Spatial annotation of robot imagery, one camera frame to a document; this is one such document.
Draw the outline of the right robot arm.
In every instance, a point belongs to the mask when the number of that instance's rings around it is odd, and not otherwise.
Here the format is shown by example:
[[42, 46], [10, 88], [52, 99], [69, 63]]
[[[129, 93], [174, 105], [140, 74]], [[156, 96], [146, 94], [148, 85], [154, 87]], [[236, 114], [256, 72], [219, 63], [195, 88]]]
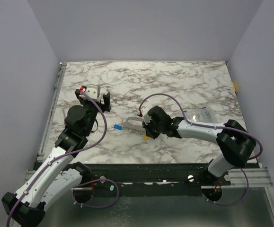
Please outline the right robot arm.
[[162, 108], [155, 106], [141, 111], [142, 127], [146, 136], [156, 139], [164, 134], [170, 138], [197, 139], [219, 146], [221, 155], [206, 166], [201, 178], [208, 185], [234, 167], [244, 168], [256, 146], [256, 140], [235, 120], [226, 123], [193, 122], [183, 117], [171, 118]]

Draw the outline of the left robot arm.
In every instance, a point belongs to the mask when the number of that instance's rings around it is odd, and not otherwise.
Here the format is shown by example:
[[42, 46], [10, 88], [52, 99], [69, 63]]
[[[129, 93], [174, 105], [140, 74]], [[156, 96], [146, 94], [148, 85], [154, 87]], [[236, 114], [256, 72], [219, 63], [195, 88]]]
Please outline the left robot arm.
[[89, 183], [89, 168], [75, 163], [64, 177], [59, 173], [82, 151], [88, 136], [93, 133], [97, 114], [111, 110], [110, 93], [99, 99], [99, 86], [82, 86], [75, 91], [79, 105], [72, 106], [64, 120], [65, 128], [59, 135], [47, 159], [15, 193], [2, 197], [8, 215], [6, 225], [13, 219], [22, 227], [36, 227], [43, 220], [48, 208], [66, 191], [75, 186]]

